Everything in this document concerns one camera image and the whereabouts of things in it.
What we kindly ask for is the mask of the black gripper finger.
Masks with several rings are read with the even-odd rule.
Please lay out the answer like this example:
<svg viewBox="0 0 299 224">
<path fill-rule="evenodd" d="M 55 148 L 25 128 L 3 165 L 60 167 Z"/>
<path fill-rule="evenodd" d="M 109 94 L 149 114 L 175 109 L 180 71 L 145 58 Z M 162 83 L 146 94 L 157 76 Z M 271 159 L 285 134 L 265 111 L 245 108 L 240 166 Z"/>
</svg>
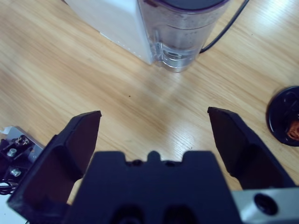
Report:
<svg viewBox="0 0 299 224">
<path fill-rule="evenodd" d="M 296 186 L 260 137 L 237 113 L 217 107 L 209 107 L 207 112 L 225 168 L 243 189 Z"/>
<path fill-rule="evenodd" d="M 73 117 L 42 150 L 7 204 L 31 224 L 61 224 L 77 180 L 83 178 L 95 151 L 100 111 Z"/>
</svg>

